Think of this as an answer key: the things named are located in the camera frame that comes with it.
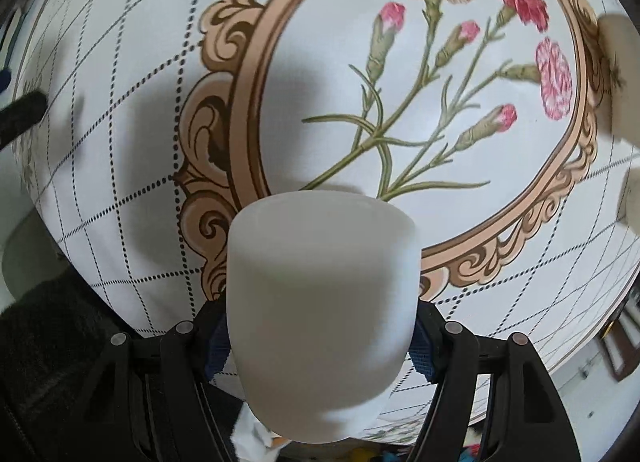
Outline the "plain white plastic cup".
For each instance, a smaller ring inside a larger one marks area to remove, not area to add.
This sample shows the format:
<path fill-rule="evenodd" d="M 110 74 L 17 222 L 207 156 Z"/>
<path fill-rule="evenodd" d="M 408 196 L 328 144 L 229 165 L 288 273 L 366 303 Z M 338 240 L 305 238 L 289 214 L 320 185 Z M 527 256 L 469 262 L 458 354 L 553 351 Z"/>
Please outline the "plain white plastic cup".
<path fill-rule="evenodd" d="M 231 352 L 254 415 L 307 444 L 359 434 L 412 338 L 416 224 L 354 193 L 281 193 L 235 216 L 227 251 Z"/>

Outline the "white cup with print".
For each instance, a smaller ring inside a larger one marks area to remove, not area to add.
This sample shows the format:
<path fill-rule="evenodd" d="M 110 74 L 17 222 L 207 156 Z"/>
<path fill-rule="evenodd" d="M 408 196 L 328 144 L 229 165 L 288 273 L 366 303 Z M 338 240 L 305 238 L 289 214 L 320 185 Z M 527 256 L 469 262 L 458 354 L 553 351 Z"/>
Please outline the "white cup with print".
<path fill-rule="evenodd" d="M 608 59 L 612 134 L 639 147 L 639 32 L 629 17 L 606 14 L 598 19 L 599 41 Z"/>

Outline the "floral diamond pattern tablecloth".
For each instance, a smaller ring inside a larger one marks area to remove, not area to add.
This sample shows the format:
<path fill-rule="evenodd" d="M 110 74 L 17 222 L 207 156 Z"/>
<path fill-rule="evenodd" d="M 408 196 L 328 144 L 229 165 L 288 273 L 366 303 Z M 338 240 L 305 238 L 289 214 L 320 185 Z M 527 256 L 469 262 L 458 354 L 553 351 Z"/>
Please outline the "floral diamond pattern tablecloth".
<path fill-rule="evenodd" d="M 521 332 L 549 370 L 639 270 L 619 218 L 639 150 L 608 133 L 598 19 L 619 0 L 29 0 L 1 98 L 60 252 L 142 337 L 227 300 L 235 216 L 281 193 L 391 204 L 419 303 Z M 413 442 L 435 389 L 409 358 L 352 436 Z"/>

